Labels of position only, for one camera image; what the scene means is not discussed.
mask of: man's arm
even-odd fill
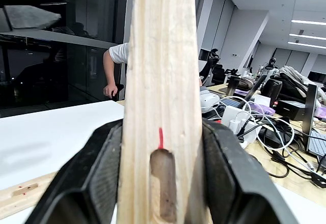
[[[112,98],[117,94],[118,88],[114,80],[114,62],[111,58],[109,50],[103,54],[103,66],[107,80],[107,86],[103,89],[104,95]]]

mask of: wooden plank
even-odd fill
[[[195,0],[133,1],[118,223],[207,223]]]
[[[0,190],[0,219],[36,205],[56,172]]]

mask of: white t-shirt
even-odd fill
[[[129,45],[128,43],[123,43],[108,49],[110,56],[114,63],[116,64],[127,64],[128,54],[129,54]]]

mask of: man's hand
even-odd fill
[[[115,84],[108,84],[105,88],[103,88],[103,94],[112,98],[118,92],[118,88]]]

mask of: desk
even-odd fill
[[[123,106],[105,101],[0,119],[0,189],[58,171],[96,128],[123,116]],[[32,210],[0,224],[23,223]]]
[[[226,85],[217,85],[213,87],[208,87],[208,89],[219,92],[218,91],[219,89],[225,87]],[[291,121],[291,124],[295,126],[296,129],[301,130],[302,122]],[[321,131],[321,130],[319,130],[319,133],[326,134],[325,131]],[[265,170],[267,170],[268,172],[275,175],[283,175],[286,172],[285,167],[283,167],[282,165],[276,162],[271,161],[270,155],[267,154],[267,152],[260,146],[258,140],[256,140],[253,144],[249,144],[246,148],[246,151],[249,154],[254,155],[259,160],[259,162],[263,165]],[[312,157],[308,154],[303,154],[303,155],[305,159],[313,163],[314,166],[317,166],[317,160],[315,157]],[[288,157],[286,160],[296,166],[299,167],[301,166],[291,157]],[[284,188],[289,189],[292,192],[295,192],[302,197],[305,197],[321,206],[326,207],[326,190],[314,186],[313,184],[310,183],[309,180],[305,180],[297,176],[295,173],[291,171],[286,178],[281,178],[281,179],[275,177],[270,177],[270,178],[274,183],[277,183],[278,185],[283,186]]]
[[[225,86],[209,89],[217,91]],[[123,100],[118,103],[106,101],[0,119],[0,189],[57,171],[84,146],[97,127],[123,118],[124,108],[121,105],[124,105]],[[16,128],[19,133],[12,133]],[[246,151],[255,155],[269,172],[284,172],[282,166],[272,162],[258,143],[249,145]],[[306,157],[316,162],[313,157]],[[292,173],[284,179],[271,177],[271,180],[276,183],[300,223],[314,223],[309,213],[316,216],[317,212],[324,218],[322,214],[326,209],[321,206],[325,206],[326,190]],[[18,212],[0,220],[0,224],[23,223],[32,210],[33,207],[30,207]]]

